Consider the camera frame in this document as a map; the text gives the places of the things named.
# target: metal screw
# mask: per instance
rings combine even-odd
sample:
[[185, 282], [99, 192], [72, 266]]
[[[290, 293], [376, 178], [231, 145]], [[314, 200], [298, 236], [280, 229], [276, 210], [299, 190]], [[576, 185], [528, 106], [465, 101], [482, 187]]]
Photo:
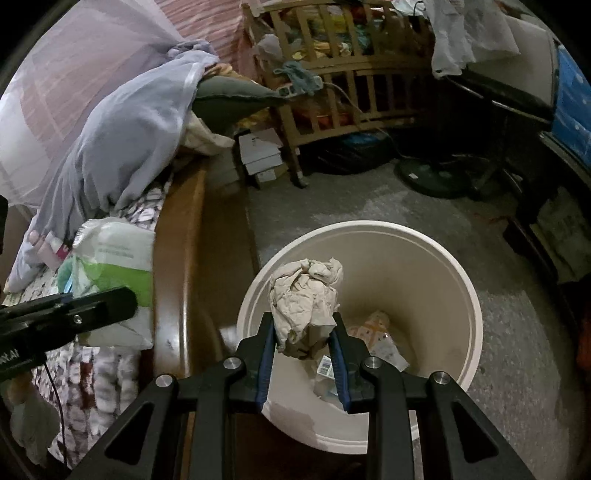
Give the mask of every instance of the metal screw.
[[161, 388], [168, 387], [172, 382], [173, 378], [170, 375], [160, 375], [156, 379], [156, 385]]
[[452, 378], [449, 376], [449, 374], [445, 372], [435, 372], [433, 374], [433, 380], [435, 380], [435, 382], [440, 385], [447, 385], [451, 379]]
[[235, 370], [240, 365], [242, 365], [242, 360], [240, 360], [238, 357], [235, 357], [235, 356], [231, 356], [230, 358], [226, 358], [223, 361], [224, 368], [227, 368], [228, 370]]
[[363, 360], [363, 364], [367, 368], [379, 368], [382, 366], [382, 359], [376, 356], [369, 356], [365, 360]]

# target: plastic wrapper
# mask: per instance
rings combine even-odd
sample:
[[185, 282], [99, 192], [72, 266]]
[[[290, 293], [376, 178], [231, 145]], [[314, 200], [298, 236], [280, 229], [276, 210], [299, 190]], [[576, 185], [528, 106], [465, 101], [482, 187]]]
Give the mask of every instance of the plastic wrapper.
[[154, 232], [119, 218], [89, 220], [80, 227], [72, 256], [74, 297], [128, 287], [138, 301], [132, 318], [84, 333], [80, 344], [152, 348], [153, 244]]
[[[363, 325], [348, 327], [347, 333], [362, 339], [372, 356], [381, 358], [402, 372], [410, 364], [398, 351], [392, 335], [388, 332], [389, 328], [391, 328], [390, 318], [386, 313], [377, 310], [368, 317]], [[342, 408], [329, 355], [328, 347], [320, 350], [316, 355], [313, 389], [314, 393], [322, 400]]]

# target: wooden crib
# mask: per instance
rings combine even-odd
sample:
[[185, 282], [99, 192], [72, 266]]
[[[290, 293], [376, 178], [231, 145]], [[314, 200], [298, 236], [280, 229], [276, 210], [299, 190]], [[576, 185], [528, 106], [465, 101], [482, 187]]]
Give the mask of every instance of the wooden crib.
[[[276, 35], [283, 61], [301, 60], [324, 82], [314, 96], [301, 95], [278, 108], [288, 163], [299, 186], [307, 185], [299, 145], [430, 119], [434, 36], [424, 18], [403, 17], [385, 0], [366, 0], [358, 7], [330, 0], [279, 2], [264, 7], [258, 17], [248, 5], [243, 8], [254, 45], [265, 34]], [[286, 76], [273, 73], [281, 61], [258, 53], [255, 61], [269, 88], [288, 83]]]

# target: patterned bedsheet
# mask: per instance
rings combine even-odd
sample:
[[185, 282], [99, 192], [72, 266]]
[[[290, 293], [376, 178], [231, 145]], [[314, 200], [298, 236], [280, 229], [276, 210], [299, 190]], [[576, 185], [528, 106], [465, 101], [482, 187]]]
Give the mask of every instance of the patterned bedsheet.
[[[110, 215], [153, 231], [173, 176], [162, 177], [126, 209]], [[57, 277], [46, 268], [23, 292], [9, 295], [4, 304], [14, 305], [54, 293], [58, 293]], [[91, 348], [75, 341], [47, 354], [47, 366], [64, 411], [67, 462], [71, 468], [138, 395], [139, 356], [140, 352], [131, 348]], [[57, 409], [57, 399], [43, 367], [33, 371], [33, 383]], [[63, 461], [61, 427], [49, 452]]]

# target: light blue blanket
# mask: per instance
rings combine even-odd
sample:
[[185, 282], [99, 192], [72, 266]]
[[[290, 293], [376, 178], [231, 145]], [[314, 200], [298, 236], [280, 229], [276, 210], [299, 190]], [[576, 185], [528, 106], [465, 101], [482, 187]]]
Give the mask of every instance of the light blue blanket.
[[204, 71], [219, 61], [204, 40], [168, 52], [170, 60], [100, 101], [51, 179], [18, 251], [5, 290], [29, 285], [43, 262], [28, 241], [35, 230], [71, 241], [86, 220], [128, 205], [172, 159]]

